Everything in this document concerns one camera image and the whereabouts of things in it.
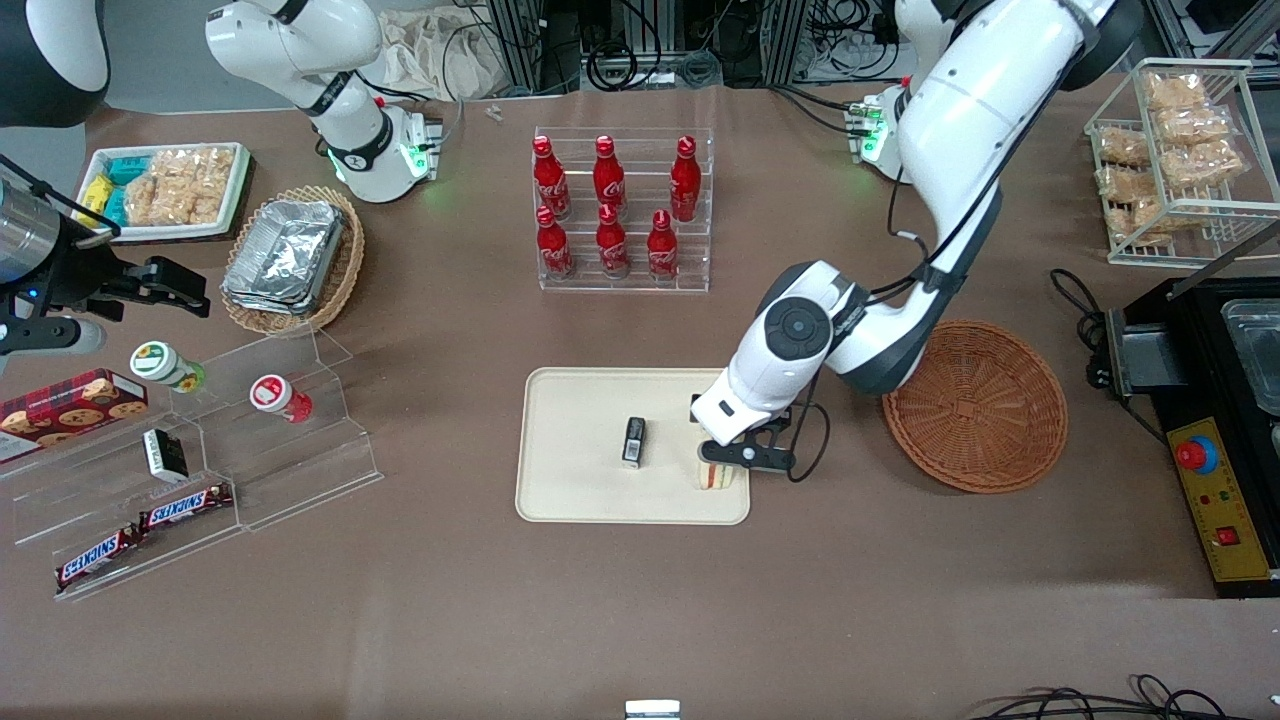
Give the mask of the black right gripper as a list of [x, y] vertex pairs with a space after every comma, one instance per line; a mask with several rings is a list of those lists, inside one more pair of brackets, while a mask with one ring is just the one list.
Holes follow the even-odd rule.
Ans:
[[134, 265], [110, 247], [113, 233], [67, 217], [46, 220], [3, 219], [3, 315], [35, 318], [72, 310], [118, 322], [123, 304], [178, 307], [210, 316], [206, 278], [163, 256]]

